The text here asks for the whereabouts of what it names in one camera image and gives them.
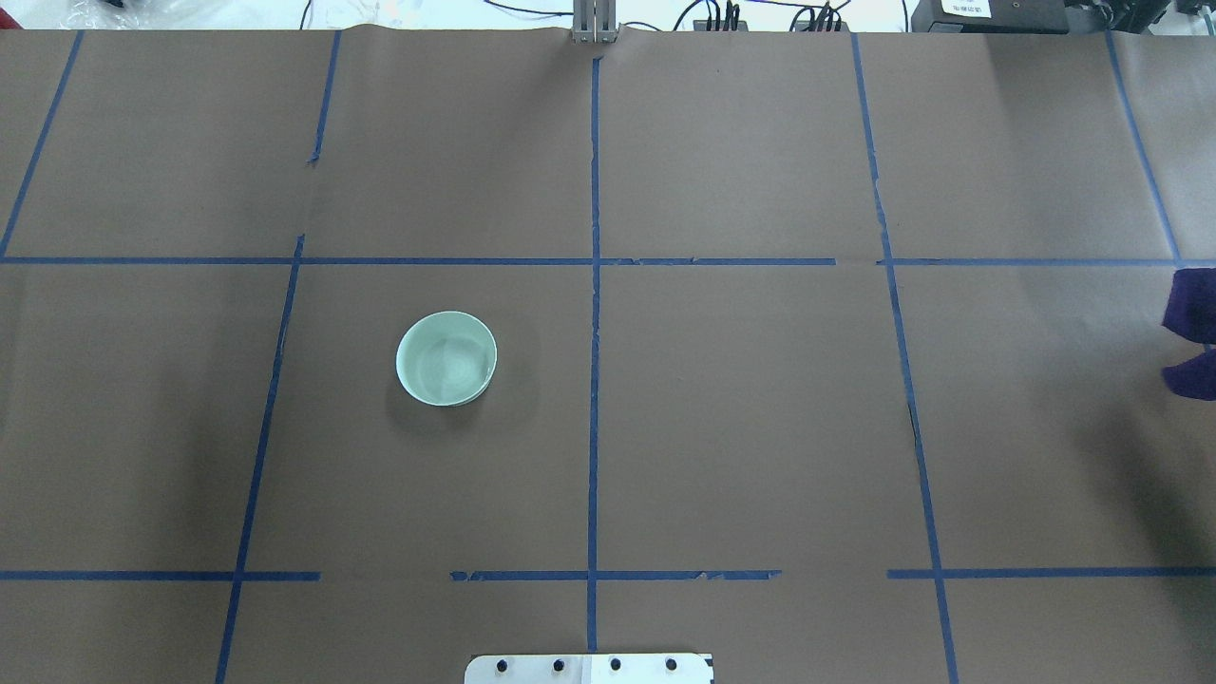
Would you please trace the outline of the mint green bowl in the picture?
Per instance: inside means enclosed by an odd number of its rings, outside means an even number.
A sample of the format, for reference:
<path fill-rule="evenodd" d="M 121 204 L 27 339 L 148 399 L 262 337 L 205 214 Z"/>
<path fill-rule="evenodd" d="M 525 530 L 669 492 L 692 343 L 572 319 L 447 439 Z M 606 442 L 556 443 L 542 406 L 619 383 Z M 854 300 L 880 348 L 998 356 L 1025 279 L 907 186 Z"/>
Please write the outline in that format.
<path fill-rule="evenodd" d="M 402 333 L 394 368 L 402 389 L 426 407 L 465 407 L 491 385 L 499 341 L 478 316 L 435 312 Z"/>

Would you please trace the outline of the purple cloth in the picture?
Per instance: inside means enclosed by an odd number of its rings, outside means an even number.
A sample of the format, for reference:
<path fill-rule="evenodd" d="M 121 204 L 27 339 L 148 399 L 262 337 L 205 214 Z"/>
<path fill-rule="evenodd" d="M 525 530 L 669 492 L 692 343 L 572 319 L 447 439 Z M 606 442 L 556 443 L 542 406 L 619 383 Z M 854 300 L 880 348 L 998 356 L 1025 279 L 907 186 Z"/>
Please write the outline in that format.
<path fill-rule="evenodd" d="M 1162 368 L 1161 379 L 1169 392 L 1195 400 L 1215 400 L 1214 268 L 1186 268 L 1173 273 L 1161 325 L 1204 347 L 1194 358 Z"/>

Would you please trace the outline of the black computer box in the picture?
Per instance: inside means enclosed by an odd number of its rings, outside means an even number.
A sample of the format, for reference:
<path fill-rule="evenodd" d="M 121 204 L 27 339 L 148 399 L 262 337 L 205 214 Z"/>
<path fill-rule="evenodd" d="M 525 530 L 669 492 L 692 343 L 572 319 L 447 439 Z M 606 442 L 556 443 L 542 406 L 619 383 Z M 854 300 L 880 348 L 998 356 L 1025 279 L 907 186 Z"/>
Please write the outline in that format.
<path fill-rule="evenodd" d="M 921 1 L 912 33 L 1069 33 L 1064 1 Z"/>

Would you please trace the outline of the aluminium frame post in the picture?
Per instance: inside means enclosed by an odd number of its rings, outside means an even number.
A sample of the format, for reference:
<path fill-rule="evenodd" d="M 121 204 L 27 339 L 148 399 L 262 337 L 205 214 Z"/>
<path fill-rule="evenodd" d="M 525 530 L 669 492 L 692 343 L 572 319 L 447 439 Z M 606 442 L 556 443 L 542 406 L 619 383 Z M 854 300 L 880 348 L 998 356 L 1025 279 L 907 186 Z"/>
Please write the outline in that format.
<path fill-rule="evenodd" d="M 617 0 L 572 2 L 572 40 L 578 45 L 617 43 L 620 34 Z"/>

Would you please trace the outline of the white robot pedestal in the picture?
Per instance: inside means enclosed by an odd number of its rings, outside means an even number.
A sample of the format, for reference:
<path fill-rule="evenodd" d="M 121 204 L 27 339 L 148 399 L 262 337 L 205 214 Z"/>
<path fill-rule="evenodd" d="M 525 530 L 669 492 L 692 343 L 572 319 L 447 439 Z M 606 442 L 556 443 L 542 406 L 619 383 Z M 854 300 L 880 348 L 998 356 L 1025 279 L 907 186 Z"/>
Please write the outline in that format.
<path fill-rule="evenodd" d="M 713 683 L 702 654 L 485 655 L 471 658 L 465 683 Z"/>

